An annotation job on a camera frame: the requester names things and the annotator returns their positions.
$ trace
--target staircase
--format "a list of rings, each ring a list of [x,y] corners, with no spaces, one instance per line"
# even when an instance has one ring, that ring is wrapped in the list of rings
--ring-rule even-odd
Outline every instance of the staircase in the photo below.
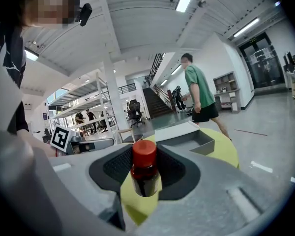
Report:
[[[143,94],[147,101],[147,108],[151,119],[173,112],[151,88],[143,89]]]

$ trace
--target doorway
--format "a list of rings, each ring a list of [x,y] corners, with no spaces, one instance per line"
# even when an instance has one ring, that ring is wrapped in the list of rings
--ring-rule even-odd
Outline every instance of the doorway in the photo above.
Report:
[[[278,56],[266,33],[250,39],[239,49],[245,58],[256,89],[284,83]]]

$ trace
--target man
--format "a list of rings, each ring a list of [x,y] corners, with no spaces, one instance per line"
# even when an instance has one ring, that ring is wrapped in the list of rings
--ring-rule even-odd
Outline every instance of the man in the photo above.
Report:
[[[95,115],[89,111],[89,109],[87,109],[87,115],[88,115],[88,120],[94,120],[94,118],[96,119]],[[96,124],[95,122],[92,123],[93,124],[93,128],[94,128],[94,134],[97,133],[96,131]]]
[[[179,108],[180,111],[185,111],[186,110],[185,105],[183,104],[183,102],[181,100],[181,88],[180,88],[180,86],[177,86],[176,89],[174,90],[174,92],[175,92],[175,99],[176,99],[177,107]]]
[[[81,124],[81,123],[83,123],[83,122],[84,122],[84,119],[86,119],[86,118],[83,117],[83,114],[82,114],[81,112],[79,112],[79,113],[77,113],[77,114],[75,115],[75,122],[76,122],[77,124]]]
[[[182,100],[185,101],[190,95],[192,97],[194,103],[192,121],[199,124],[199,122],[211,119],[218,125],[221,132],[230,139],[226,126],[218,117],[214,96],[209,90],[205,75],[192,61],[192,55],[189,53],[182,55],[180,60],[190,92]]]
[[[27,56],[21,37],[27,27],[59,28],[73,23],[80,11],[80,0],[5,0],[0,8],[0,65],[17,85],[21,86]],[[37,140],[25,120],[23,103],[11,119],[7,131],[40,148],[49,156],[55,156],[51,147]]]

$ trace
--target white ceiling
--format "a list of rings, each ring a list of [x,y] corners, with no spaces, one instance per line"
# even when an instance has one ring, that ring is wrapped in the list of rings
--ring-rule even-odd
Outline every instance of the white ceiling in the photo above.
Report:
[[[145,60],[152,62],[156,53],[198,50],[213,32],[231,39],[253,18],[263,15],[269,21],[267,15],[276,10],[274,0],[205,0],[203,8],[199,1],[191,0],[180,13],[175,11],[177,0],[81,0],[81,5],[88,2],[93,9],[86,26],[75,23],[67,29],[23,32],[25,45],[40,57],[35,64],[28,60],[22,86],[45,96],[54,85],[83,83],[94,77],[107,56],[112,62],[138,59],[137,66],[125,69],[127,75],[136,73],[145,70]],[[167,73],[174,65],[169,64]]]

